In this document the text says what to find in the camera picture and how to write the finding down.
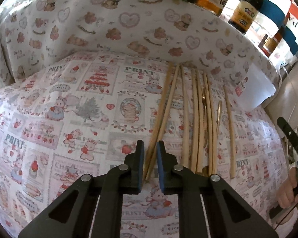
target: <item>printed tablecloth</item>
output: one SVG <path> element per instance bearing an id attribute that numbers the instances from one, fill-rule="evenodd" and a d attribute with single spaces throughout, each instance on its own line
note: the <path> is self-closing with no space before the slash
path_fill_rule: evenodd
<path id="1" fill-rule="evenodd" d="M 78 177 L 107 173 L 135 151 L 138 139 L 148 146 L 167 68 L 166 61 L 137 55 L 79 52 L 0 89 L 0 222 L 13 237 Z M 185 76 L 192 127 L 190 68 Z M 203 82 L 202 71 L 199 77 Z M 223 83 L 210 80 L 215 108 L 223 102 L 218 174 L 269 221 L 267 212 L 287 177 L 276 129 L 261 107 L 243 112 L 230 94 L 237 166 L 230 180 Z M 179 77 L 163 137 L 178 160 L 181 87 Z M 207 165 L 208 148 L 204 159 Z M 177 196 L 161 193 L 156 168 L 140 195 L 124 196 L 120 237 L 179 237 Z"/>

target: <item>blue gripper pad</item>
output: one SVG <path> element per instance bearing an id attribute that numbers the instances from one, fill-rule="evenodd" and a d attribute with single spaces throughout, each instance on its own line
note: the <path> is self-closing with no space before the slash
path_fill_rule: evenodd
<path id="1" fill-rule="evenodd" d="M 158 163 L 160 189 L 162 193 L 164 193 L 164 171 L 163 171 L 161 148 L 160 148 L 159 142 L 157 143 L 157 163 Z"/>

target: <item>christmas tree print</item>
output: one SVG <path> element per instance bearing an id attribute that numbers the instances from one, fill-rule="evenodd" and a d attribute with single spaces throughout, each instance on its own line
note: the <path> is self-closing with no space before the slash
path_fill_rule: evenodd
<path id="1" fill-rule="evenodd" d="M 84 119 L 86 122 L 87 119 L 94 121 L 92 118 L 99 117 L 99 106 L 96 105 L 96 100 L 94 97 L 87 99 L 83 105 L 76 106 L 77 111 L 74 111 L 78 116 Z"/>

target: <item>blue fabric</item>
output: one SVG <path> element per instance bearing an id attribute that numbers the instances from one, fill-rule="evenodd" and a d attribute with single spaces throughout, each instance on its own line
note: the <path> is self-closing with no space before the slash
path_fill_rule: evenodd
<path id="1" fill-rule="evenodd" d="M 282 26 L 286 16 L 277 5 L 275 5 L 269 0 L 264 0 L 259 12 L 271 19 L 278 28 Z"/>
<path id="2" fill-rule="evenodd" d="M 294 33 L 292 33 L 288 27 L 285 28 L 283 39 L 289 45 L 290 52 L 295 55 L 298 51 L 298 44 L 296 43 L 296 37 Z"/>

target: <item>soy sauce bottle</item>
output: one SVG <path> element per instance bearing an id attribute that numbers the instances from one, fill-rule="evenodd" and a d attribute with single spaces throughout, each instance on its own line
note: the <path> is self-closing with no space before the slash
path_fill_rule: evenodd
<path id="1" fill-rule="evenodd" d="M 245 34 L 255 20 L 263 1 L 241 0 L 228 23 Z"/>

